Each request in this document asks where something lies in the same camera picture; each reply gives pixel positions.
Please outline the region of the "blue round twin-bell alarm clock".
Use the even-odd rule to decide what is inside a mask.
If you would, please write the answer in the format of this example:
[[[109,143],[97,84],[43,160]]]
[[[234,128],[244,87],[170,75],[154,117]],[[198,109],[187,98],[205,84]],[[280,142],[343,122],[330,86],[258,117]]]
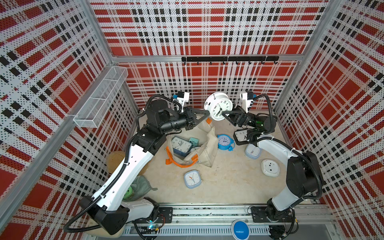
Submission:
[[[233,151],[235,148],[235,141],[228,135],[218,135],[218,149],[223,151]]]

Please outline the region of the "beige canvas bag orange handles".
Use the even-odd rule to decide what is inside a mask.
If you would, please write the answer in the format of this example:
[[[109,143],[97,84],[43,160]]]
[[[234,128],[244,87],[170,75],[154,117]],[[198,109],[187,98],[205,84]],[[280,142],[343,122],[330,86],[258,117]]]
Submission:
[[[199,146],[192,148],[186,157],[178,156],[174,153],[171,141],[173,137],[179,137],[189,141],[190,138],[199,139]],[[218,152],[218,137],[210,118],[202,121],[197,127],[192,130],[182,130],[177,135],[170,135],[167,137],[166,152],[168,158],[166,165],[174,164],[180,168],[189,168],[195,164],[212,167]]]

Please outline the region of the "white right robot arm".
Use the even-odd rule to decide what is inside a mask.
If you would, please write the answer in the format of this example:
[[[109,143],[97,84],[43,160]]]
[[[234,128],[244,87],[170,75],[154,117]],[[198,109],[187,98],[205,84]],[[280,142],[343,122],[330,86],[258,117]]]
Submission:
[[[266,216],[278,222],[304,200],[318,200],[323,195],[324,179],[317,156],[302,152],[276,139],[274,132],[277,119],[273,113],[252,114],[237,106],[224,111],[222,116],[233,126],[245,128],[245,141],[267,151],[286,167],[286,186],[267,202]]]

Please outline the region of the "teal small clock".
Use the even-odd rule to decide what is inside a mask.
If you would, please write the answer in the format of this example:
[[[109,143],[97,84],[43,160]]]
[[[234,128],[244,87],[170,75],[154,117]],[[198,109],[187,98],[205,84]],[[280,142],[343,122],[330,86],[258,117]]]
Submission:
[[[189,142],[192,144],[193,148],[199,146],[199,139],[197,139],[197,138],[190,138]]]

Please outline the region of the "brown teddy bear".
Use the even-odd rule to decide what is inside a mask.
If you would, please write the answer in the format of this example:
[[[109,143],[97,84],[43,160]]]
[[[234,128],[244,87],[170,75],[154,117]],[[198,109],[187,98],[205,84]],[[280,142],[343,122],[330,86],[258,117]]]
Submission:
[[[125,158],[125,155],[126,154],[123,151],[115,151],[107,156],[107,171],[110,175],[117,169],[119,164]]]

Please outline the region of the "black and white round clock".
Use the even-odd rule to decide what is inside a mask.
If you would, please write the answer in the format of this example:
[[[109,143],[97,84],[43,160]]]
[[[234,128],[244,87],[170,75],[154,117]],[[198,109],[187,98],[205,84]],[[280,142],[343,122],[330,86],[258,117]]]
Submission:
[[[223,112],[231,111],[233,103],[223,92],[215,92],[211,94],[205,101],[204,110],[210,112],[210,117],[214,121],[224,120]]]

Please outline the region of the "blue round button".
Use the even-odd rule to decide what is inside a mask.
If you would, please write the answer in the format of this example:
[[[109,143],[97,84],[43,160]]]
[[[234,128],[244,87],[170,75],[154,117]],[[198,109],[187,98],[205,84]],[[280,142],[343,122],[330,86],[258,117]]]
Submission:
[[[250,229],[242,220],[235,220],[231,225],[231,233],[235,240],[248,240]]]

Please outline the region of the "black hook rail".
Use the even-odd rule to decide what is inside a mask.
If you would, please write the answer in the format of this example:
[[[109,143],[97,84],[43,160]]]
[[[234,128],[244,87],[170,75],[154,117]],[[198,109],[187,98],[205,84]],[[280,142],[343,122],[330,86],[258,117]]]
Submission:
[[[183,63],[202,63],[202,62],[277,62],[279,60],[279,56],[253,56],[253,57],[245,57],[245,56],[219,56],[219,57],[181,57]]]

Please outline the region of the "white oval clock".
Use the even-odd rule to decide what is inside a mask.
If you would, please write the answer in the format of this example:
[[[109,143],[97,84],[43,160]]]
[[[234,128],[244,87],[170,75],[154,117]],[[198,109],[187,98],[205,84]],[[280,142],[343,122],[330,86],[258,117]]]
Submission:
[[[262,172],[268,177],[275,178],[280,174],[280,167],[274,160],[265,159],[262,161]]]

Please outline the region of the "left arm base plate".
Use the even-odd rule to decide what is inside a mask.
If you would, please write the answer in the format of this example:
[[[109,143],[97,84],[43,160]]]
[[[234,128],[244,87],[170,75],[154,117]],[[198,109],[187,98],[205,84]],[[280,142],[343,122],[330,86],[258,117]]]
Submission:
[[[158,212],[157,212],[157,215],[154,219],[152,219],[151,217],[148,217],[148,218],[141,218],[141,219],[137,219],[135,220],[135,222],[137,224],[162,224],[162,223],[166,223],[166,224],[170,224],[172,222],[172,219],[173,219],[173,208],[172,207],[160,207]]]

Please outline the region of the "dark blue square alarm clock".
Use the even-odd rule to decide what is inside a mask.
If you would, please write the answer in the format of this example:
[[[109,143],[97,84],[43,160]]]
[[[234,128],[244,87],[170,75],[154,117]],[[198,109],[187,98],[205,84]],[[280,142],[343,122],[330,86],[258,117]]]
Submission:
[[[179,137],[173,137],[171,145],[174,153],[181,157],[186,157],[193,148],[193,144],[191,142]]]

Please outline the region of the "light blue square alarm clock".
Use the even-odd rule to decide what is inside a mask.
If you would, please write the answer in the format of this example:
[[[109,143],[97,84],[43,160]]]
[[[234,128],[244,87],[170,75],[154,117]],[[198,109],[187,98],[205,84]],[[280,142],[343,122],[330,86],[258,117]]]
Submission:
[[[202,179],[197,170],[191,170],[184,174],[185,185],[188,189],[194,189],[201,185]]]

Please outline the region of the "green round tape roll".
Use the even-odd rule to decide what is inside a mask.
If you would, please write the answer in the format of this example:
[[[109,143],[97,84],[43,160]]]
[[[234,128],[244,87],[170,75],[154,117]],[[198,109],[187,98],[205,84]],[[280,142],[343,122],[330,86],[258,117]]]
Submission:
[[[134,195],[134,190],[133,188],[130,186],[128,188],[128,190],[126,191],[124,197],[123,197],[123,200],[124,201],[129,201],[131,199],[131,197]]]

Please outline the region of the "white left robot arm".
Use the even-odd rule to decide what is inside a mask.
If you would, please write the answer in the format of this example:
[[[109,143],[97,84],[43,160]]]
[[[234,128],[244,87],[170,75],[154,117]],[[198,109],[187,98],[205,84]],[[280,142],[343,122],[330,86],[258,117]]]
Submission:
[[[98,191],[81,199],[81,212],[65,224],[64,232],[79,233],[102,228],[110,235],[116,234],[134,213],[133,209],[121,205],[124,195],[167,136],[178,134],[182,129],[191,130],[209,115],[208,110],[182,107],[177,101],[163,96],[150,98],[136,117],[138,120],[146,116],[147,122],[142,128],[138,127],[137,133],[128,140],[125,158]]]

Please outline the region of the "black rectangular alarm clock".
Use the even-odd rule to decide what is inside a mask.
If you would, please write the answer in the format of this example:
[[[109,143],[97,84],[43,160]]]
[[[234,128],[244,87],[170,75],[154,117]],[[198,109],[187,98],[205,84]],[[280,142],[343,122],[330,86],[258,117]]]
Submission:
[[[248,129],[235,131],[233,134],[233,137],[234,137],[236,145],[242,146],[242,145],[249,144],[247,136],[248,136]]]

